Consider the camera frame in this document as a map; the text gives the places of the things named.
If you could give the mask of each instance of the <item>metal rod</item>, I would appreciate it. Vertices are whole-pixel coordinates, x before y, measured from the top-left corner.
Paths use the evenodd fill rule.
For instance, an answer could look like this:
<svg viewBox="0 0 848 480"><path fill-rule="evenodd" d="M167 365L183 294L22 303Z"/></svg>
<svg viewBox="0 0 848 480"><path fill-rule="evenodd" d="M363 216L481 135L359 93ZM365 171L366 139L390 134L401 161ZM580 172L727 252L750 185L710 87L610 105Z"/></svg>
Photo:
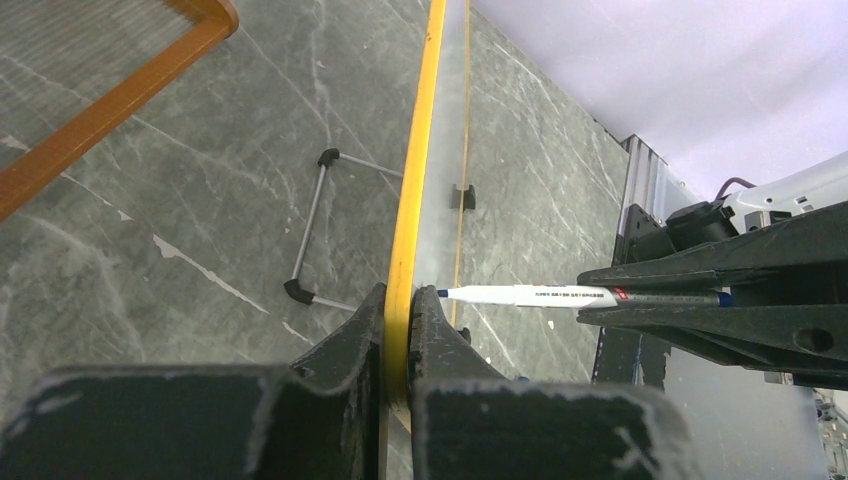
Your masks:
<svg viewBox="0 0 848 480"><path fill-rule="evenodd" d="M319 305L326 305L328 307L339 308L342 310L347 310L348 312L355 312L356 307L352 307L345 303L334 302L333 300L327 300L326 298L321 297L312 297L312 303L317 303Z"/></svg>
<svg viewBox="0 0 848 480"><path fill-rule="evenodd" d="M403 178L402 173L396 172L394 170L389 170L386 167L381 167L381 166L377 165L376 163L366 162L365 160L360 160L358 158L351 157L350 155L345 155L344 153L340 153L339 158L341 158L343 160L347 160L349 162L358 163L358 164L362 165L363 167L373 168L374 170L378 170L378 171L383 172L387 175L392 175L392 176L395 176L395 177L398 177L398 178Z"/></svg>
<svg viewBox="0 0 848 480"><path fill-rule="evenodd" d="M321 197L321 189L324 187L326 174L327 167L321 165L321 171L318 172L318 184L315 186L315 196L312 197L312 206L309 208L309 217L306 219L306 230L303 232L303 240L300 241L297 260L294 261L292 278L297 278L300 275L300 269L303 267L303 258L306 256L306 246L309 245L309 237L312 235L312 223L315 222L315 213L318 211L318 200Z"/></svg>

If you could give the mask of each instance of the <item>screw hole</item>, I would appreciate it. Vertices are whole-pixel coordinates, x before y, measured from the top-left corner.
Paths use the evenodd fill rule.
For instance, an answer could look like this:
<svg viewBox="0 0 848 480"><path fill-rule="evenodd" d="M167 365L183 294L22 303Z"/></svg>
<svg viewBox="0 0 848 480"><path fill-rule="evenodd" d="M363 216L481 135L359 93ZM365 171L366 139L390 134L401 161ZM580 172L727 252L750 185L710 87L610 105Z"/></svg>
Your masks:
<svg viewBox="0 0 848 480"><path fill-rule="evenodd" d="M824 353L833 348L833 335L821 328L803 328L795 332L795 345L808 352Z"/></svg>

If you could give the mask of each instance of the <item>yellow edge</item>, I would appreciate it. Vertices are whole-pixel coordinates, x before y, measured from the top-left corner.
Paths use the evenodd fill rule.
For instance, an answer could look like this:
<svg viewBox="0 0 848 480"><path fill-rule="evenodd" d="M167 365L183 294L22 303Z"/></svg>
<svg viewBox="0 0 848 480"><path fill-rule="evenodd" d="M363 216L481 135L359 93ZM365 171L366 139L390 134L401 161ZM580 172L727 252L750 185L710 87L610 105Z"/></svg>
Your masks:
<svg viewBox="0 0 848 480"><path fill-rule="evenodd" d="M424 193L424 174L427 169L427 149L430 144L430 125L433 122L433 101L436 96L436 75L442 48L446 0L433 0L430 20L424 39L418 94L412 113L409 146L403 170L392 260L386 291L384 373L389 402L405 405L406 358L409 352L409 316L412 299L412 279L418 227L421 220L421 199Z"/></svg>
<svg viewBox="0 0 848 480"><path fill-rule="evenodd" d="M468 188L468 145L471 136L471 0L465 0L465 131L462 145L462 183L459 188ZM465 195L459 196L459 224L456 227L456 259L454 260L453 286L459 286L462 269L462 213L465 211ZM456 328L456 302L451 305L450 324Z"/></svg>

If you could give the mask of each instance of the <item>marble floor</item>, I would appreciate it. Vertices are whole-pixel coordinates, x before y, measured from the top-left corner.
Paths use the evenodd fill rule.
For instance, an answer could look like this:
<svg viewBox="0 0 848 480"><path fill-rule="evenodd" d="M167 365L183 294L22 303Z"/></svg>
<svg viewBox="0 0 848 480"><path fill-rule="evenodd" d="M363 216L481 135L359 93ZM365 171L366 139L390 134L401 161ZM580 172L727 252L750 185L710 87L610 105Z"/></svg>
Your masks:
<svg viewBox="0 0 848 480"><path fill-rule="evenodd" d="M235 35L0 225L0 418L57 366L286 362L346 319L283 283L325 148L402 169L428 2L234 3ZM483 17L472 26L462 283L567 283L608 265L624 152ZM27 105L49 127L68 115L56 105L99 94L6 51L0 111ZM18 122L0 117L0 165L38 141ZM399 189L330 170L306 288L355 305L385 281ZM597 332L569 312L466 307L457 326L507 376L589 378ZM410 478L391 428L389 478Z"/></svg>

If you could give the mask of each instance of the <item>marker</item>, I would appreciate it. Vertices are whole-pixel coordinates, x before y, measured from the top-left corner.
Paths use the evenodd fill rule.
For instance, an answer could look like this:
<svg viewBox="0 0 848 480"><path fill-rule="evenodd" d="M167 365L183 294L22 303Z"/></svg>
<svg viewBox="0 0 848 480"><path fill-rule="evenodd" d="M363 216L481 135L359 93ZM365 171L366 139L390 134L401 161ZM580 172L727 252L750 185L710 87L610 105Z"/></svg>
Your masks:
<svg viewBox="0 0 848 480"><path fill-rule="evenodd" d="M536 285L503 285L450 288L439 290L442 298L466 303L515 305L518 307L611 308L644 306L730 307L729 294L705 290L699 292L658 292L624 288L584 287L578 285L549 287Z"/></svg>

